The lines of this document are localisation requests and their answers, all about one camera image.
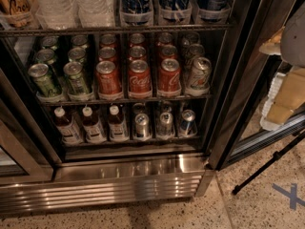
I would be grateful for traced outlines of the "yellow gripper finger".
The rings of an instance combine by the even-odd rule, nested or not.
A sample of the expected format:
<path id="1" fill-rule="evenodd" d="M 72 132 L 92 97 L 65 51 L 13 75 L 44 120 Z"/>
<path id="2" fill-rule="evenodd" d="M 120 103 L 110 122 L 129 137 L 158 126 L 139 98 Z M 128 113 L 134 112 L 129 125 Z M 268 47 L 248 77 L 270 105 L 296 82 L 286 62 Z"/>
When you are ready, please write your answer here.
<path id="1" fill-rule="evenodd" d="M 285 123 L 305 102 L 305 68 L 296 67 L 286 74 L 266 119 Z"/>
<path id="2" fill-rule="evenodd" d="M 280 43 L 284 27 L 279 29 L 270 39 L 264 42 L 259 51 L 267 55 L 281 55 Z"/>

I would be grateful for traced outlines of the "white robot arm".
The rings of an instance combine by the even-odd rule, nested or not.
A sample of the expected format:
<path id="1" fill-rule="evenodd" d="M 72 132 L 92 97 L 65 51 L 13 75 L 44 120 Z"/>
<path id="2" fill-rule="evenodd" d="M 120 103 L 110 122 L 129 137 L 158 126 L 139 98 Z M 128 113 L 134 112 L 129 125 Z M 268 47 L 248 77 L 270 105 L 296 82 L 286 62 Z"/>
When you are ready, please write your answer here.
<path id="1" fill-rule="evenodd" d="M 260 126 L 273 131 L 305 103 L 305 3 L 284 27 L 260 46 L 259 51 L 279 55 L 292 65 L 287 73 L 275 74 L 262 110 Z"/>

